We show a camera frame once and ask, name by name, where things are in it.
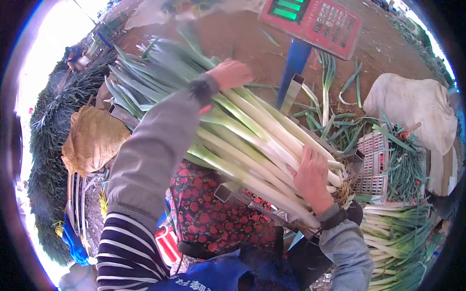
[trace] red scale display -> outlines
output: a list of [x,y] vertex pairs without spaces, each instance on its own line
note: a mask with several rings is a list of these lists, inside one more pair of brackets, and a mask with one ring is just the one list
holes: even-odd
[[259,19],[342,60],[353,55],[361,18],[329,0],[269,0]]

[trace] keypad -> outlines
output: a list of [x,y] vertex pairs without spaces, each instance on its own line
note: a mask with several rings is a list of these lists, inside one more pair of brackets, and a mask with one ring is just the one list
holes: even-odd
[[348,37],[356,19],[348,16],[345,11],[323,3],[313,31],[342,48],[346,48]]

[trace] gray sleeve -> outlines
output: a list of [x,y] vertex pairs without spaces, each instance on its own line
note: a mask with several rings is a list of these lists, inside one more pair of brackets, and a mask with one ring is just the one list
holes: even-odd
[[165,212],[165,191],[192,143],[199,111],[218,93],[216,80],[202,74],[149,110],[123,144],[110,175],[108,213],[139,221],[151,232]]
[[[338,211],[338,204],[334,204],[317,219],[325,221]],[[324,230],[319,246],[322,253],[335,264],[332,291],[367,290],[374,262],[356,223],[346,219],[331,230]]]

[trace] striped sleeve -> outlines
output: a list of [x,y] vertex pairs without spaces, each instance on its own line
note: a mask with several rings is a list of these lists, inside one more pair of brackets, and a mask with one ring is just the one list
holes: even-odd
[[106,217],[97,262],[98,291],[144,291],[170,275],[151,232],[118,213]]
[[[325,221],[338,213],[335,204],[317,219]],[[332,291],[361,291],[369,287],[374,262],[359,226],[346,219],[331,230],[324,230],[319,239],[322,253],[335,264]]]

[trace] hand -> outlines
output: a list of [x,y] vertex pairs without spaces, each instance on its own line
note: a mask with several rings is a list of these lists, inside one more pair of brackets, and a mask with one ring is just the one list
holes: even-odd
[[207,74],[217,80],[220,90],[243,86],[253,80],[251,69],[246,64],[232,59],[226,59]]
[[321,153],[305,145],[298,171],[289,165],[287,168],[293,176],[296,189],[317,216],[332,207],[335,202],[327,191],[328,161]]

